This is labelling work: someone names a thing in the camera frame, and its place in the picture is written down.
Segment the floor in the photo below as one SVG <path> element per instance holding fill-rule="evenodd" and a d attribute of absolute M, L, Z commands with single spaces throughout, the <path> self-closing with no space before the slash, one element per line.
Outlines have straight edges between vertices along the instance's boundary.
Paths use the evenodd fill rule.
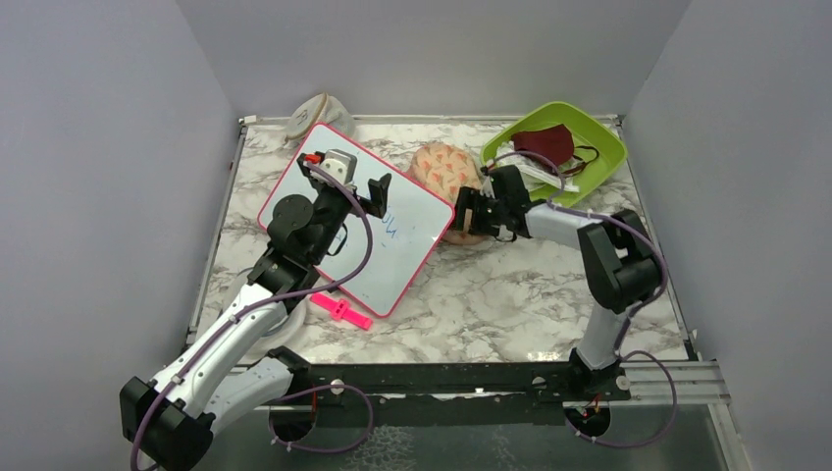
<path fill-rule="evenodd" d="M 440 141 L 478 155 L 510 122 L 390 124 L 359 122 L 355 140 L 404 170 L 421 145 Z M 237 274 L 266 246 L 256 216 L 293 149 L 281 126 L 249 128 L 211 269 L 197 333 L 205 332 L 229 297 Z M 643 215 L 628 167 L 578 206 Z M 565 359 L 581 338 L 592 310 L 580 253 L 553 242 L 519 239 L 472 247 L 440 244 L 399 306 L 369 332 L 309 310 L 289 347 L 312 362 L 462 362 Z M 259 341 L 247 360 L 274 345 Z M 662 359 L 686 358 L 667 295 L 635 319 L 622 351 L 647 350 Z"/>

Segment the white wall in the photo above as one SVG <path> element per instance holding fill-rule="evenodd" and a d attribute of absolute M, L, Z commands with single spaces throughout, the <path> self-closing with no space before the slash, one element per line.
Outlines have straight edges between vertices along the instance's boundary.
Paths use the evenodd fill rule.
<path fill-rule="evenodd" d="M 694 0 L 624 123 L 754 469 L 832 462 L 832 3 Z"/>
<path fill-rule="evenodd" d="M 178 0 L 239 114 L 630 108 L 690 0 Z"/>
<path fill-rule="evenodd" d="M 0 7 L 3 469 L 127 468 L 182 346 L 235 120 L 173 0 Z"/>

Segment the beige cloth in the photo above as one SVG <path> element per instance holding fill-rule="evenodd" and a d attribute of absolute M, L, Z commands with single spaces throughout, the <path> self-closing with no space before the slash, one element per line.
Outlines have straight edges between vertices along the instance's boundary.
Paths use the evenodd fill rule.
<path fill-rule="evenodd" d="M 468 152 L 452 145 L 434 142 L 423 145 L 413 154 L 407 175 L 440 198 L 456 203 L 461 186 L 480 189 L 482 184 L 474 158 Z M 465 230 L 470 224 L 470 214 L 465 217 Z M 448 231 L 443 240 L 458 245 L 473 245 L 483 241 L 481 235 L 468 235 Z"/>

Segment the pink plastic clip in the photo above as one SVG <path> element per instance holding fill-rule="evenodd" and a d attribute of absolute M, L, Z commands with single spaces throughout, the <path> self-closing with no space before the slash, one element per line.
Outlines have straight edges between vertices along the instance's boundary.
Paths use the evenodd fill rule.
<path fill-rule="evenodd" d="M 330 311 L 330 316 L 337 321 L 343 319 L 365 331 L 370 330 L 370 326 L 373 325 L 372 319 L 350 309 L 349 301 L 346 299 L 336 301 L 321 292 L 316 292 L 309 296 L 309 300 Z"/>

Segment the small whiteboard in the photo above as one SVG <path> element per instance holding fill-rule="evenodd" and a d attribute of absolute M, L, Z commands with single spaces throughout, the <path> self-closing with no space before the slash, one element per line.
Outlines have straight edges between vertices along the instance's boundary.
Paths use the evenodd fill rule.
<path fill-rule="evenodd" d="M 369 217 L 373 230 L 370 261 L 358 276 L 341 286 L 344 292 L 374 314 L 387 317 L 444 235 L 453 220 L 453 207 L 367 149 L 319 124 L 309 132 L 260 209 L 257 222 L 263 229 L 272 221 L 272 211 L 282 198 L 302 194 L 310 201 L 315 200 L 317 192 L 300 173 L 295 161 L 300 153 L 326 152 L 330 149 L 339 149 L 358 158 L 353 183 L 358 194 L 365 198 L 370 196 L 368 180 L 378 180 L 384 174 L 392 177 L 387 214 L 383 219 Z M 349 215 L 345 224 L 348 236 L 340 253 L 325 257 L 318 266 L 321 275 L 331 280 L 354 270 L 367 249 L 367 236 L 361 220 Z M 344 234 L 341 230 L 330 247 L 330 253 L 335 253 Z"/>

